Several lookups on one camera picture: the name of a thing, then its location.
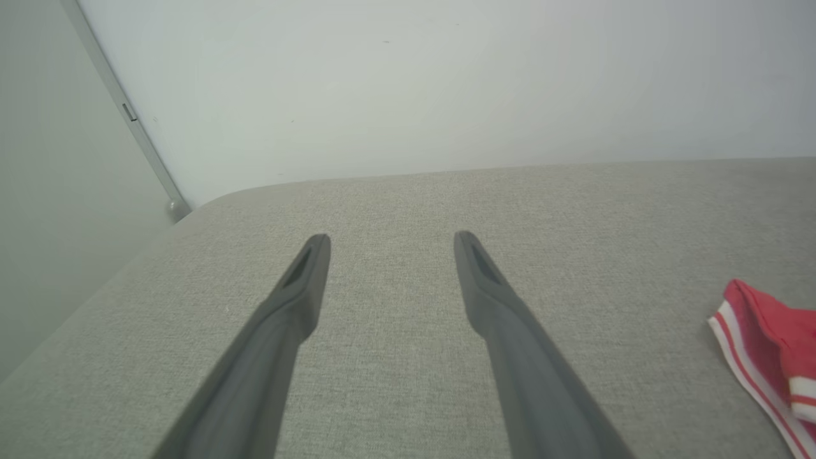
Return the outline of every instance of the gray sofa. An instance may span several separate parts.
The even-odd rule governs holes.
[[[456,230],[639,457],[789,457],[705,320],[732,278],[816,299],[816,158],[275,185],[199,208],[0,385],[0,457],[149,457],[306,238],[332,237],[277,457],[509,457]]]

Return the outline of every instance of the red cloth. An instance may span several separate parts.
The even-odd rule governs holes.
[[[708,323],[794,457],[816,459],[816,311],[792,310],[735,279]]]

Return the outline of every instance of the metal door frame edge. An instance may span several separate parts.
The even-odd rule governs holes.
[[[88,56],[91,58],[91,62],[93,62],[94,67],[96,67],[96,72],[102,78],[105,87],[108,88],[108,92],[113,98],[113,103],[119,110],[119,114],[124,118],[125,124],[130,128],[136,143],[139,144],[139,147],[142,149],[144,157],[148,160],[158,181],[162,184],[167,195],[170,197],[170,202],[167,207],[168,212],[175,221],[181,220],[190,213],[190,206],[184,200],[179,189],[175,186],[173,178],[164,166],[162,159],[159,158],[158,152],[153,146],[153,142],[150,140],[148,133],[144,130],[144,127],[142,127],[139,117],[133,109],[133,105],[127,99],[127,96],[125,96],[122,85],[119,84],[119,80],[116,78],[116,74],[113,73],[108,59],[105,58],[99,42],[96,41],[96,36],[91,30],[87,18],[79,6],[78,0],[60,0],[60,3],[62,3],[65,13],[68,14],[68,18],[74,30],[77,31],[77,35],[85,47]]]

